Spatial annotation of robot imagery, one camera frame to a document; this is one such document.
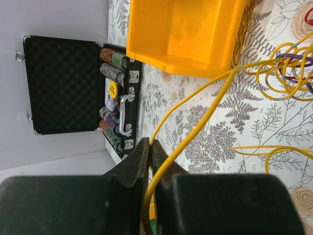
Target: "green object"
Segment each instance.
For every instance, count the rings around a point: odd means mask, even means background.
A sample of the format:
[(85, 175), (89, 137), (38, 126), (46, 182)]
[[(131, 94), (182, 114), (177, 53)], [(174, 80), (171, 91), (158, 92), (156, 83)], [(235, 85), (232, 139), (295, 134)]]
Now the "green object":
[(150, 220), (150, 224), (151, 224), (153, 235), (157, 235), (156, 219)]

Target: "yellow wire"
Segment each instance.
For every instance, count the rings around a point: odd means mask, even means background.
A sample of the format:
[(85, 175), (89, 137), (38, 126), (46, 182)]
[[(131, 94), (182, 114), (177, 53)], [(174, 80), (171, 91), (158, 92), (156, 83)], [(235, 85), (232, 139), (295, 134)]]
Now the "yellow wire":
[[(247, 74), (247, 75), (255, 75), (256, 76), (256, 82), (257, 84), (259, 84), (260, 88), (261, 88), (261, 83), (260, 83), (260, 75), (266, 73), (265, 75), (265, 81), (266, 84), (268, 86), (268, 88), (274, 92), (277, 93), (284, 93), (287, 94), (284, 97), (281, 98), (275, 98), (272, 97), (268, 94), (266, 94), (266, 92), (264, 92), (262, 89), (259, 89), (260, 92), (267, 98), (272, 99), (272, 100), (281, 100), (281, 99), (287, 99), (287, 98), (295, 98), (297, 100), (301, 100), (301, 101), (309, 101), (309, 100), (313, 100), (313, 98), (310, 99), (301, 99), (298, 97), (295, 97), (295, 94), (297, 91), (308, 91), (307, 88), (302, 88), (306, 85), (306, 83), (308, 82), (308, 80), (310, 79), (311, 75), (313, 74), (313, 70), (310, 71), (309, 75), (303, 80), (303, 76), (304, 76), (304, 68), (305, 68), (305, 63), (306, 61), (306, 57), (313, 53), (313, 45), (310, 45), (307, 48), (297, 48), (297, 46), (304, 42), (307, 38), (313, 36), (313, 32), (308, 34), (306, 37), (304, 37), (303, 39), (301, 39), (299, 42), (297, 42), (296, 44), (293, 43), (284, 43), (281, 44), (280, 46), (278, 46), (270, 55), (270, 59), (269, 60), (265, 60), (265, 61), (260, 61), (260, 62), (256, 62), (256, 63), (252, 63), (252, 64), (248, 64), (248, 65), (243, 65), (243, 66), (236, 66), (234, 69), (225, 72), (224, 74), (218, 76), (215, 79), (212, 79), (211, 81), (207, 82), (206, 84), (204, 84), (202, 87), (200, 87), (199, 89), (197, 89), (196, 91), (194, 91), (193, 93), (191, 93), (189, 96), (187, 96), (185, 99), (183, 99), (181, 102), (179, 102), (177, 105), (175, 105), (166, 115), (165, 117), (162, 119), (162, 121), (160, 122), (160, 124), (158, 125), (156, 131), (154, 132), (151, 141), (150, 141), (150, 145), (153, 144), (155, 137), (158, 133), (158, 131), (160, 130), (162, 124), (165, 122), (165, 120), (169, 117), (169, 115), (176, 109), (178, 108), (180, 105), (182, 105), (184, 102), (188, 101), (189, 99), (191, 99), (193, 96), (195, 96), (196, 94), (198, 94), (200, 91), (202, 91), (203, 89), (205, 89), (206, 87), (208, 87), (209, 85), (211, 85), (212, 83), (214, 83), (215, 81), (225, 77), (228, 75), (228, 78), (226, 79), (226, 82), (224, 84), (224, 86), (222, 87), (222, 89), (220, 90), (219, 94), (216, 96), (216, 98), (214, 99), (212, 105), (210, 106), (210, 108), (207, 110), (207, 112), (204, 114), (203, 118), (200, 120), (200, 122), (196, 125), (196, 127), (189, 133), (189, 135), (186, 137), (186, 139), (184, 139), (179, 145), (178, 147), (173, 151), (173, 153), (164, 161), (164, 163), (160, 166), (160, 168), (158, 169), (158, 171), (155, 173), (150, 185), (148, 186), (148, 189), (146, 191), (146, 194), (144, 196), (144, 201), (143, 201), (143, 225), (144, 225), (144, 229), (147, 235), (152, 235), (152, 229), (150, 226), (150, 220), (149, 220), (149, 205), (150, 205), (150, 200), (151, 197), (153, 195), (153, 192), (158, 184), (158, 182), (161, 180), (163, 174), (166, 172), (166, 170), (170, 167), (170, 165), (174, 162), (174, 160), (177, 158), (177, 156), (184, 150), (184, 148), (186, 147), (186, 145), (188, 145), (191, 140), (201, 131), (201, 129), (206, 125), (207, 121), (210, 119), (210, 117), (212, 116), (212, 114), (214, 113), (215, 109), (217, 108), (219, 102), (221, 101), (222, 97), (224, 96), (224, 94), (226, 93), (227, 89), (229, 88), (231, 81), (233, 80), (233, 77), (235, 76), (235, 74), (237, 73), (237, 71), (240, 68), (253, 68), (256, 66), (259, 66), (259, 68), (257, 69), (256, 72), (251, 72), (251, 71), (246, 71), (244, 69), (242, 69), (243, 73)], [(299, 59), (294, 59), (292, 61), (292, 63), (290, 63), (290, 58), (288, 57), (282, 57), (282, 58), (276, 58), (273, 59), (273, 57), (276, 55), (277, 51), (283, 47), (287, 47), (289, 46), (289, 48), (284, 52), (284, 53), (289, 53), (291, 50), (293, 50), (294, 54), (297, 54), (300, 51), (305, 50), (304, 53), (302, 53), (303, 58), (301, 60)], [(286, 81), (284, 79), (282, 79), (278, 73), (279, 69), (282, 69), (282, 74), (283, 76), (285, 76), (286, 74), (286, 70), (287, 68), (291, 68), (293, 71), (296, 71), (296, 66), (300, 65), (300, 73), (299, 76), (295, 76), (296, 80), (297, 80), (297, 85), (296, 86), (291, 86), (289, 84), (286, 83)], [(269, 85), (268, 82), (268, 77), (271, 75), (271, 73), (274, 72), (276, 75), (277, 80), (283, 85), (285, 90), (277, 90), (275, 88), (273, 88), (271, 85)], [(271, 156), (274, 153), (278, 153), (278, 152), (282, 152), (282, 151), (286, 151), (286, 150), (292, 150), (292, 151), (297, 151), (305, 156), (307, 156), (310, 159), (313, 159), (313, 155), (309, 154), (308, 152), (313, 152), (311, 150), (304, 150), (304, 149), (298, 149), (298, 148), (294, 148), (294, 147), (290, 147), (290, 146), (279, 146), (279, 145), (265, 145), (265, 146), (251, 146), (251, 148), (264, 148), (264, 147), (275, 147), (274, 150), (272, 150), (269, 153), (265, 153), (267, 154), (267, 158), (265, 161), (265, 170), (268, 173), (268, 163), (269, 160), (271, 158)]]

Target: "case lid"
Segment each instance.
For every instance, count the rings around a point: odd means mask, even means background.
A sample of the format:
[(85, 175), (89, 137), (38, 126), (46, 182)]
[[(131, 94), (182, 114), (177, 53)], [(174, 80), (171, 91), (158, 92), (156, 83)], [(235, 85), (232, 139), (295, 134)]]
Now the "case lid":
[(29, 36), (23, 39), (33, 126), (38, 134), (97, 129), (104, 106), (100, 45)]

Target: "plastic tray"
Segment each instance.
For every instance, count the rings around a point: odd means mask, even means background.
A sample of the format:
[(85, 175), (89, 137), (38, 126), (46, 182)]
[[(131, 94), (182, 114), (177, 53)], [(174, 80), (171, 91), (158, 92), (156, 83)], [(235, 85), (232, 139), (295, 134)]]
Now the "plastic tray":
[(172, 74), (229, 70), (249, 0), (132, 0), (127, 56)]

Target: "white tablecloth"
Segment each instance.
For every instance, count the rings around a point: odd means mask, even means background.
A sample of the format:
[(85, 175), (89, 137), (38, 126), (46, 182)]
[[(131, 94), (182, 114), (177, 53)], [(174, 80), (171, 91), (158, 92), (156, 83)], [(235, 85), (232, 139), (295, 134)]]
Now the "white tablecloth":
[[(313, 30), (304, 23), (304, 15), (313, 7), (313, 0), (252, 0), (250, 7), (254, 11), (252, 20), (249, 25), (242, 21), (236, 43), (236, 48), (242, 45), (242, 49), (235, 50), (234, 58), (241, 64), (267, 59), (276, 46), (296, 42)], [(129, 0), (110, 0), (109, 43), (126, 46), (129, 8)], [(205, 78), (171, 75), (145, 64), (137, 141), (151, 137), (165, 113), (206, 82)], [(223, 83), (208, 87), (168, 118), (157, 136), (168, 154), (195, 127)], [(307, 92), (299, 94), (311, 96)], [(232, 147), (290, 145), (312, 148), (312, 124), (312, 101), (268, 100), (258, 91), (255, 77), (238, 75), (211, 120), (177, 162), (191, 173), (265, 172), (263, 156), (235, 154)], [(110, 145), (108, 149), (114, 156)], [(313, 234), (313, 162), (288, 151), (276, 154), (269, 166), (270, 173), (277, 175), (289, 188), (307, 234)]]

